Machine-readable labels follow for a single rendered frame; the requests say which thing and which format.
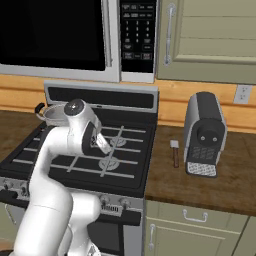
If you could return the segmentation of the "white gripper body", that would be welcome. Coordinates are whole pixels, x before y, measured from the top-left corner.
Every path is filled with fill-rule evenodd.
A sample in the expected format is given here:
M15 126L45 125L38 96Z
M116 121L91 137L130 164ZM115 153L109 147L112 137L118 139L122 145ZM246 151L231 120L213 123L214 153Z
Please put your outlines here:
M96 144L104 154L111 152L111 146L101 133L96 135Z

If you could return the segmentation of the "black and silver stove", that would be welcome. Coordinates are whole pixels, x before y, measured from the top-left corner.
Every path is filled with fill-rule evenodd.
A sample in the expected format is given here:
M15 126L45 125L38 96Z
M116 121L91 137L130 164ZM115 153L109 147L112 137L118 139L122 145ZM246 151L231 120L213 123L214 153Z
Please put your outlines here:
M101 201L101 215L88 233L102 256L144 256L145 186L158 116L156 86L44 82L46 105L85 101L102 123L103 153L96 140L87 153L59 155L49 176L71 192ZM0 240L12 243L29 202L27 183L46 123L41 123L0 162Z

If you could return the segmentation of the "grey and black coffee machine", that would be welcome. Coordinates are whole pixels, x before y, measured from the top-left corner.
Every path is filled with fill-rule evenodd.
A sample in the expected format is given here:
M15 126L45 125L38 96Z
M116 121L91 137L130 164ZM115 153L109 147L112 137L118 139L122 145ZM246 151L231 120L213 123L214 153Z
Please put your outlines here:
M215 178L227 125L218 98L197 92L189 99L184 123L184 163L188 175Z

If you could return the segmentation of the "silver microwave oven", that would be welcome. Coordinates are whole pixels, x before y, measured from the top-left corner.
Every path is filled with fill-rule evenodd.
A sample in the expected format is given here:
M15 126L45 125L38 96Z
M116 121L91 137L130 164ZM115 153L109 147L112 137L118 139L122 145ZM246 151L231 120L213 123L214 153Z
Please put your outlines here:
M158 0L108 0L112 67L101 0L0 0L0 74L152 83Z

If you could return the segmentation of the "olive drawer front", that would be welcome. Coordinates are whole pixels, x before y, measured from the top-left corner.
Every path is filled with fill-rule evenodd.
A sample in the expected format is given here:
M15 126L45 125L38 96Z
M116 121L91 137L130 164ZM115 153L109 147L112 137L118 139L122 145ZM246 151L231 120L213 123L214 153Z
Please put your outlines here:
M241 232L248 219L246 215L150 200L146 201L146 215L154 219L231 232Z

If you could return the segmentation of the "olive base cupboard door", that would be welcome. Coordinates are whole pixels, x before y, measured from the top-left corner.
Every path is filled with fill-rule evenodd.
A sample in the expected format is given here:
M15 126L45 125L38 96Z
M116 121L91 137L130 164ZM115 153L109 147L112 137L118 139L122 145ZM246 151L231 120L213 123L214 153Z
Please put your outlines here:
M233 256L256 256L256 217L250 217Z
M155 224L149 250L150 224ZM146 218L145 256L232 256L240 234Z
M22 210L15 206L8 206L16 221L14 225L5 211L5 204L0 203L0 238L13 242L16 238L18 227L22 217Z

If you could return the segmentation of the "white wall socket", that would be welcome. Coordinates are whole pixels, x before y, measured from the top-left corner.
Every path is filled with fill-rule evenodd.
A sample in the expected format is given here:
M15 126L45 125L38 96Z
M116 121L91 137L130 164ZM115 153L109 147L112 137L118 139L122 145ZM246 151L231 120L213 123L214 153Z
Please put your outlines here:
M234 96L234 104L247 104L249 102L250 94L252 91L252 85L238 84Z

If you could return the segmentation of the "olive wall cupboard door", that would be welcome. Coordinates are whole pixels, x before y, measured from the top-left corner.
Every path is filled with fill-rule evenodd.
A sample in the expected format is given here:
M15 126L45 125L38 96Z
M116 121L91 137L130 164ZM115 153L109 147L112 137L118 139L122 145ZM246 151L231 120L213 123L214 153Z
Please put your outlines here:
M165 66L170 3L176 13ZM161 0L157 77L256 84L256 0Z

